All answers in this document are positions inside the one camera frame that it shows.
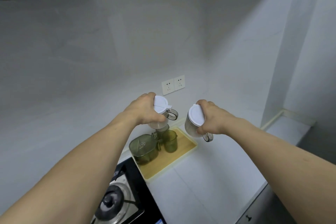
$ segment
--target outlet socket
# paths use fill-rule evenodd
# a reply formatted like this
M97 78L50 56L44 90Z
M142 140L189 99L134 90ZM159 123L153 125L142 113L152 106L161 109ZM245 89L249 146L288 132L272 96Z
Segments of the outlet socket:
M174 87L175 90L180 90L186 87L186 80L184 75L174 78Z
M167 95L175 91L174 87L174 79L170 79L167 81L162 82L162 92L163 95Z

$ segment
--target white countertop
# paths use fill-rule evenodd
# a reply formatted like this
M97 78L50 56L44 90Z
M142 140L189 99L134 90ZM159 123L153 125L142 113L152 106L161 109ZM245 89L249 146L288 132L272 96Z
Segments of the white countertop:
M297 144L309 128L280 117L267 132ZM199 146L193 153L147 185L168 224L234 224L267 182L230 137L196 140Z

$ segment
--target clear plastic jar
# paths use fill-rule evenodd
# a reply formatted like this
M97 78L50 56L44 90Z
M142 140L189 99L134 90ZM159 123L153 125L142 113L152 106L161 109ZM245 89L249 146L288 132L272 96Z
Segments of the clear plastic jar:
M166 117L164 122L152 122L149 123L153 129L164 128L168 124L168 120L176 120L179 114L174 109L171 109L171 105L168 105L168 100L162 96L155 96L154 98L154 110Z
M187 118L184 123L186 132L192 137L203 137L206 142L213 140L213 134L206 133L201 135L197 133L197 129L204 124L205 117L200 105L193 105L188 112Z

